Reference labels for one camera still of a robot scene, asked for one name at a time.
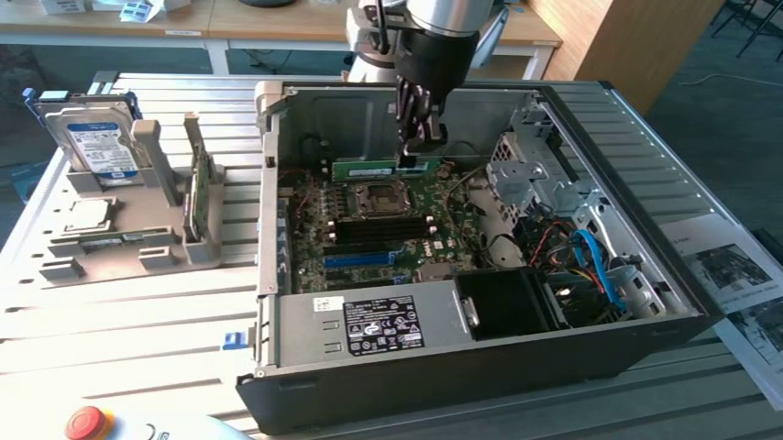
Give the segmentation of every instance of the emergency stop button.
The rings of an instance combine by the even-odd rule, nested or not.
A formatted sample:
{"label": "emergency stop button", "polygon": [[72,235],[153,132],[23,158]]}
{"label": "emergency stop button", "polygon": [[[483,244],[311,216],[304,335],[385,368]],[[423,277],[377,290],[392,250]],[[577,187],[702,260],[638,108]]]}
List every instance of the emergency stop button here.
{"label": "emergency stop button", "polygon": [[107,425],[107,414],[95,406],[85,406],[77,410],[65,426],[65,437],[69,440],[91,440],[100,435]]}

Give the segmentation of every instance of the power supply label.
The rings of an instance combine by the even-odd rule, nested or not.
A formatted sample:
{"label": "power supply label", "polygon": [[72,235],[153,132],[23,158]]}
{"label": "power supply label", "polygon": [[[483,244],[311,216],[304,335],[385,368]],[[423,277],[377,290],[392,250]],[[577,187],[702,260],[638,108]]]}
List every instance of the power supply label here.
{"label": "power supply label", "polygon": [[76,148],[89,170],[105,179],[124,179],[139,172],[123,132],[113,122],[68,124]]}
{"label": "power supply label", "polygon": [[412,296],[345,302],[347,351],[353,356],[424,347]]}

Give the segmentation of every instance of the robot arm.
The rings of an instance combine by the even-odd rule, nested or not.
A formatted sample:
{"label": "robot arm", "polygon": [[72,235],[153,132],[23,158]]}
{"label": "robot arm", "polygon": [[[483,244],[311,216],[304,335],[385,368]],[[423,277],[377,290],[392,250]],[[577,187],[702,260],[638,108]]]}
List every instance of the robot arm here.
{"label": "robot arm", "polygon": [[471,63],[480,64],[473,61],[480,40],[481,56],[492,53],[508,10],[499,9],[481,38],[493,0],[408,0],[404,6],[387,1],[379,7],[380,3],[361,0],[363,7],[348,11],[348,41],[363,71],[351,70],[348,80],[395,78],[397,165],[409,168],[419,155],[448,141],[440,123],[447,96],[463,84]]}

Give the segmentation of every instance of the cpu socket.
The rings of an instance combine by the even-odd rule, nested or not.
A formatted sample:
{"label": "cpu socket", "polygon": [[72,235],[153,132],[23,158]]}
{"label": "cpu socket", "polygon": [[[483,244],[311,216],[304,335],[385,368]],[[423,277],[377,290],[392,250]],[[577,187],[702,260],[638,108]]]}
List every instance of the cpu socket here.
{"label": "cpu socket", "polygon": [[401,181],[376,181],[353,186],[360,217],[400,217],[412,211],[407,186]]}

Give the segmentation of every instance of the motherboard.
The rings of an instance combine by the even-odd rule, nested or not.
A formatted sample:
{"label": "motherboard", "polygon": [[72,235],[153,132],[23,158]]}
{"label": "motherboard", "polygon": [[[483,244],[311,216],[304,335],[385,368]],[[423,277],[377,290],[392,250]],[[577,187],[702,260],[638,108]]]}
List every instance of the motherboard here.
{"label": "motherboard", "polygon": [[479,246],[464,241],[479,233],[477,214],[447,209],[464,174],[437,160],[407,172],[385,162],[283,171],[291,293],[440,281],[480,264]]}

